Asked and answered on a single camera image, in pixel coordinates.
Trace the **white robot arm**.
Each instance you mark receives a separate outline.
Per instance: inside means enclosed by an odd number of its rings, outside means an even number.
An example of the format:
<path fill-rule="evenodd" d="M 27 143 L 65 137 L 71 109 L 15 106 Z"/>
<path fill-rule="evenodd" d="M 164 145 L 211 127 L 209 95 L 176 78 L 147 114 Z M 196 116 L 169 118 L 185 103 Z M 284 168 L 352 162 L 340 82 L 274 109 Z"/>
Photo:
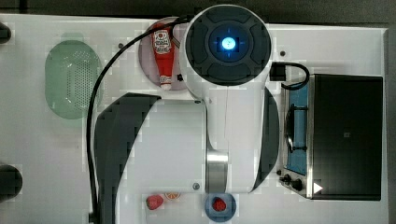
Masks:
<path fill-rule="evenodd" d="M 209 7 L 179 49 L 182 94 L 127 93 L 97 118 L 100 224 L 231 224 L 277 153 L 265 143 L 272 40 L 234 5 Z"/>

